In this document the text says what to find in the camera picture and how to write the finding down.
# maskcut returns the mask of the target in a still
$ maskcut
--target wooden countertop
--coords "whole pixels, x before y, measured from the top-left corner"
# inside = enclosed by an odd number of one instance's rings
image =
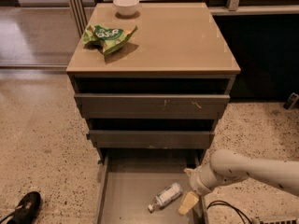
[[[116,15],[112,4],[98,4],[89,24],[138,30],[106,58],[82,39],[68,74],[211,74],[234,75],[240,68],[204,3],[144,3],[131,19]]]

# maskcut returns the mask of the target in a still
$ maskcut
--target shoe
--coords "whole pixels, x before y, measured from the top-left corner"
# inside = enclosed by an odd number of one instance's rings
[[[37,216],[40,203],[41,198],[37,191],[27,193],[20,200],[12,219],[7,224],[31,224]]]

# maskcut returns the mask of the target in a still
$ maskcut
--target bowl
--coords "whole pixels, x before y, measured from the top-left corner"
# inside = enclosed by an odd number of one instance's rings
[[[132,17],[138,10],[139,0],[113,0],[117,12],[123,17]]]

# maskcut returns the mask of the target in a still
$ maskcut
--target wire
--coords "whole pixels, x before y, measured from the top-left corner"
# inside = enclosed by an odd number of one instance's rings
[[[225,202],[225,201],[222,201],[222,200],[217,200],[217,201],[214,201],[214,202],[210,203],[210,204],[208,205],[208,207],[206,208],[206,210],[207,210],[208,208],[210,208],[210,207],[212,207],[212,206],[216,206],[216,205],[224,205],[224,206],[228,206],[228,207],[233,208],[233,209],[237,212],[237,214],[240,216],[240,218],[242,219],[242,221],[243,221],[244,224],[246,224],[244,218],[245,218],[250,224],[252,224],[252,222],[251,222],[251,220],[249,219],[249,217],[246,216],[241,210],[239,210],[238,208],[234,207],[233,205],[231,205],[231,204],[229,204],[229,203],[227,203],[227,202]]]

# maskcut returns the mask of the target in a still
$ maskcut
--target green chip bag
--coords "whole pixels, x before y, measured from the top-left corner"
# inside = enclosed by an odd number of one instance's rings
[[[83,43],[101,46],[103,54],[106,56],[122,48],[137,29],[137,26],[133,31],[128,31],[119,28],[109,29],[101,25],[90,25],[84,31]]]

